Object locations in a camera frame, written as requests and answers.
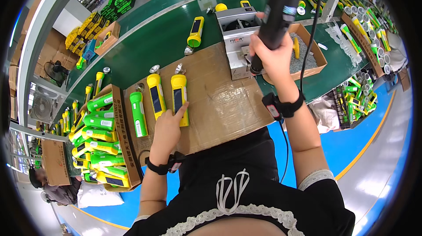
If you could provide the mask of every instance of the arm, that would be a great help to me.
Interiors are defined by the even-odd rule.
[[[185,102],[175,116],[167,110],[158,117],[155,124],[154,141],[152,142],[149,160],[153,165],[166,165],[168,157],[180,139],[180,120],[189,102]],[[139,214],[152,215],[166,207],[167,176],[159,175],[149,168],[140,189]]]
[[[290,57],[293,42],[286,33],[280,47],[269,50],[256,35],[251,35],[249,46],[251,55],[258,54],[268,76],[276,86],[281,102],[295,102],[299,90],[290,75]],[[286,118],[286,128],[292,147],[293,165],[295,167],[297,186],[312,172],[329,169],[319,138],[315,121],[304,104],[292,118]]]

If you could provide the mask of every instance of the cardboard mat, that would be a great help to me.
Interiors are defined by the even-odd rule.
[[[190,102],[189,126],[182,127],[177,151],[192,154],[239,138],[273,122],[261,102],[262,92],[255,78],[231,80],[223,43],[217,43],[193,55],[184,57],[160,70],[162,90],[167,109],[172,109],[170,79],[179,63],[183,63],[187,77],[187,100]],[[129,95],[139,83],[145,85],[144,110],[149,135],[133,138],[139,154],[149,150],[154,139],[155,117],[146,78],[124,91],[128,124],[136,136]],[[141,165],[148,152],[142,154]]]

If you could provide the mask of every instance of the power cord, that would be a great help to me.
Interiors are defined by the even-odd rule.
[[[312,41],[314,41],[315,30],[316,30],[316,27],[317,27],[316,25],[318,23],[319,8],[320,8],[320,6],[321,6],[321,0],[318,0],[317,1],[317,6],[316,6],[317,8],[315,9],[314,22],[312,24],[311,37],[309,39],[310,44],[308,45],[308,48],[307,48],[306,53],[305,53],[305,57],[303,58],[302,70],[300,71],[300,91],[302,91],[302,93],[303,93],[303,87],[302,87],[302,84],[303,83],[302,83],[302,81],[303,81],[303,74],[305,72],[306,59],[308,58],[309,51],[311,50],[311,47],[312,47],[312,44],[313,44]],[[278,121],[278,122],[280,123],[280,128],[281,128],[281,130],[283,132],[283,136],[284,136],[284,139],[286,141],[286,149],[287,149],[287,152],[286,152],[286,154],[287,154],[286,167],[284,168],[284,174],[283,174],[283,177],[282,177],[282,179],[280,181],[280,184],[281,184],[283,182],[284,177],[286,176],[287,165],[289,163],[289,143],[287,141],[286,134],[284,133],[282,122],[281,121]]]

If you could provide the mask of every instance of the electric screwdriver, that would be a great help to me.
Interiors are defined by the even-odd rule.
[[[284,34],[290,24],[295,21],[298,3],[299,0],[268,0],[264,11],[265,16],[262,18],[263,24],[258,33],[258,37],[268,49],[276,50],[280,47]],[[251,73],[255,75],[261,74],[262,69],[261,59],[255,54],[251,62]]]

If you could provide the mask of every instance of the person's left hand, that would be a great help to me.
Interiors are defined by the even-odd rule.
[[[172,110],[163,112],[155,123],[154,141],[152,142],[149,160],[153,165],[166,165],[168,157],[180,139],[180,121],[187,110],[189,102],[173,116]]]

